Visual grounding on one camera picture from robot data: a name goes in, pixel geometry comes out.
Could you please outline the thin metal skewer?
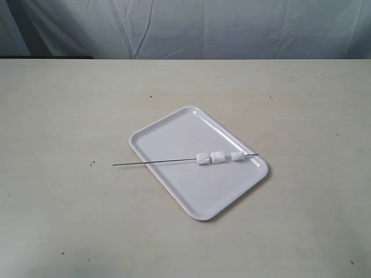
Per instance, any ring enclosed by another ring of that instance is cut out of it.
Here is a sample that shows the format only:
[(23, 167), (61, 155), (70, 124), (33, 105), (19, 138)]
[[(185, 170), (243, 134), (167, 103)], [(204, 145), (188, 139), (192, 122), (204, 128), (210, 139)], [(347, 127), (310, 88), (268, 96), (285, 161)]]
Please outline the thin metal skewer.
[[(259, 156), (259, 153), (251, 153), (244, 155), (245, 158)], [(141, 164), (154, 164), (154, 163), (170, 163), (170, 162), (188, 162), (188, 161), (197, 161), (196, 158), (186, 158), (186, 159), (171, 159), (171, 160), (157, 160), (157, 161), (147, 161), (147, 162), (130, 162), (130, 163), (116, 163), (112, 166), (133, 166)]]

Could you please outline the white marshmallow handle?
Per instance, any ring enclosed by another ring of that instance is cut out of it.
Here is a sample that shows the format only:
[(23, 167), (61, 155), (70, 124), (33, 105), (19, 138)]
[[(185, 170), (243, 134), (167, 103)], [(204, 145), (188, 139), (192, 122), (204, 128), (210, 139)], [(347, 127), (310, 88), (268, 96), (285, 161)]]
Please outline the white marshmallow handle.
[(210, 156), (208, 153), (198, 153), (196, 154), (196, 162), (199, 165), (209, 164), (210, 163)]

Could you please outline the white marshmallow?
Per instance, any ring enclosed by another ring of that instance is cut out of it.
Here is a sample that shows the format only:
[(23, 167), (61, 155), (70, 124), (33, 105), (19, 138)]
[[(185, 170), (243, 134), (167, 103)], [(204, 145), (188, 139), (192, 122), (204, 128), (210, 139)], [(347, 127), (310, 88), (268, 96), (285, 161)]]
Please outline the white marshmallow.
[(212, 152), (210, 157), (213, 164), (225, 162), (225, 154), (223, 151)]
[(232, 152), (230, 157), (231, 157), (231, 160), (234, 162), (246, 159), (246, 155), (243, 151)]

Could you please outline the white rectangular plastic tray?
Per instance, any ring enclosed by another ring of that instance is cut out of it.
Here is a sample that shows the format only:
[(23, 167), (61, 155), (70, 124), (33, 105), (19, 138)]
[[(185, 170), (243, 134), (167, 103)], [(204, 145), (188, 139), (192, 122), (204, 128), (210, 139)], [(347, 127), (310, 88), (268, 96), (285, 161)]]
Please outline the white rectangular plastic tray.
[[(187, 106), (136, 131), (130, 147), (144, 161), (194, 158), (198, 153), (226, 155), (254, 151), (195, 106)], [(189, 216), (212, 219), (268, 174), (261, 156), (240, 162), (198, 165), (195, 161), (148, 164), (168, 192)]]

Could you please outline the grey-white backdrop curtain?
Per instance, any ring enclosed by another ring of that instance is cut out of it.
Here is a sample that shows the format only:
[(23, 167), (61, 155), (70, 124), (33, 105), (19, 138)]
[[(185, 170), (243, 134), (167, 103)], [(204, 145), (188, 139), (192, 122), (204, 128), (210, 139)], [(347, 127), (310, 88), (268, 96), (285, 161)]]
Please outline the grey-white backdrop curtain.
[(370, 57), (369, 1), (2, 1), (1, 55)]

